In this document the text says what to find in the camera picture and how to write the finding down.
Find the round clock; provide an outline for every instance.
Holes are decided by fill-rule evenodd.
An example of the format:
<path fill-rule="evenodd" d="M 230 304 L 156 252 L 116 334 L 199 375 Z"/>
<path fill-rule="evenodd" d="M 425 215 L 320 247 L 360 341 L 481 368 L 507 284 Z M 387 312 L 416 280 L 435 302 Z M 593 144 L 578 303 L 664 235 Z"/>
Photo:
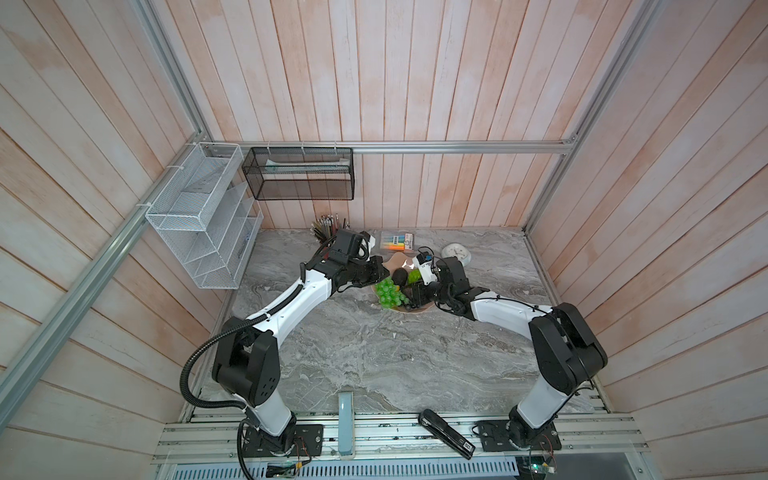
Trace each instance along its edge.
<path fill-rule="evenodd" d="M 469 261 L 472 259 L 472 254 L 469 253 L 467 247 L 461 245 L 460 243 L 450 243 L 449 245 L 446 245 L 445 248 L 442 249 L 441 254 L 443 258 L 458 258 L 458 261 L 460 261 L 463 266 L 467 266 Z"/>

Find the marble table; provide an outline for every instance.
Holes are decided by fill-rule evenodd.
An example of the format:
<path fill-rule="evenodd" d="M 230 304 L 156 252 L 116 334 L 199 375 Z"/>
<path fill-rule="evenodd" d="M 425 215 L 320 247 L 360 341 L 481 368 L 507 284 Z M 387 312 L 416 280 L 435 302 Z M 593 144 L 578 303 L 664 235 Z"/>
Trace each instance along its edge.
<path fill-rule="evenodd" d="M 519 230 L 412 231 L 417 246 L 438 254 L 451 242 L 466 246 L 473 285 L 550 303 Z M 276 298 L 317 247 L 308 230 L 260 232 L 233 314 L 244 318 Z M 538 377 L 533 346 L 523 336 L 436 308 L 418 314 L 383 310 L 369 288 L 337 293 L 310 312 L 286 339 L 280 361 L 278 390 L 294 412 L 335 412 L 337 393 L 352 390 L 357 412 L 430 408 L 505 415 Z M 203 398 L 224 399 L 208 378 Z M 574 397 L 564 410 L 592 408 Z"/>

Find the green grapes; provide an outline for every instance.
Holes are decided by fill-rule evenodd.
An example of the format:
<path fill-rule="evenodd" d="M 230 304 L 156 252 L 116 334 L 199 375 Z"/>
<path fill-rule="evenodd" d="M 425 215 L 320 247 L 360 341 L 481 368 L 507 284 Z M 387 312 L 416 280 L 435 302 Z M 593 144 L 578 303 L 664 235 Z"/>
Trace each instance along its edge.
<path fill-rule="evenodd" d="M 377 283 L 374 286 L 374 290 L 379 298 L 379 303 L 384 308 L 394 309 L 396 306 L 407 305 L 409 303 L 408 297 L 400 291 L 400 286 L 395 285 L 391 278 L 384 279 Z"/>

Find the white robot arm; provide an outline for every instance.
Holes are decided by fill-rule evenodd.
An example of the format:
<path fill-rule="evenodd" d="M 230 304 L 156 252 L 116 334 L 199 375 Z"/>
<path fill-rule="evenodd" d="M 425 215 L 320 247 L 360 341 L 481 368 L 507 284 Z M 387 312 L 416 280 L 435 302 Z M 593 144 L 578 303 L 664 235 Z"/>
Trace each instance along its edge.
<path fill-rule="evenodd" d="M 389 276 L 381 257 L 370 255 L 373 245 L 374 239 L 367 233 L 340 230 L 329 244 L 318 249 L 306 269 L 302 264 L 301 278 L 291 288 L 245 320 L 231 319 L 225 331 L 198 349 L 197 357 L 190 358 L 194 364 L 201 351 L 219 342 L 213 377 L 237 399 L 226 406 L 241 408 L 274 445 L 275 452 L 290 448 L 296 423 L 295 415 L 276 391 L 280 379 L 278 349 L 306 314 L 340 287 L 373 285 Z M 419 295 L 447 307 L 442 310 L 493 323 L 533 341 L 541 373 L 532 390 L 510 412 L 508 423 L 510 442 L 526 449 L 578 386 L 606 365 L 605 352 L 572 305 L 532 306 L 471 287 L 455 257 L 435 264 L 430 255 L 420 253 L 413 261 L 424 279 Z M 246 346 L 253 347 L 250 353 L 244 350 Z M 181 390 L 187 401 L 203 407 L 225 406 L 192 396 L 187 379 L 183 371 Z"/>

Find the wire mesh basket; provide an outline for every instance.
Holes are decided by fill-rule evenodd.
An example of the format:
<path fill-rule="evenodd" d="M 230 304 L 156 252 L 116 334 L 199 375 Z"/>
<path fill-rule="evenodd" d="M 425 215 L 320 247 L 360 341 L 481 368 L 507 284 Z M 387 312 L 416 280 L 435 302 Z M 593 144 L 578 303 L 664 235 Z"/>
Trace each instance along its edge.
<path fill-rule="evenodd" d="M 147 219 L 158 230 L 205 230 L 242 163 L 239 145 L 196 145 L 152 203 Z"/>
<path fill-rule="evenodd" d="M 253 147 L 243 173 L 257 200 L 353 200 L 351 148 Z"/>
<path fill-rule="evenodd" d="M 147 219 L 200 288 L 236 289 L 264 218 L 249 217 L 247 182 L 229 189 L 243 154 L 236 144 L 198 144 L 158 195 Z"/>

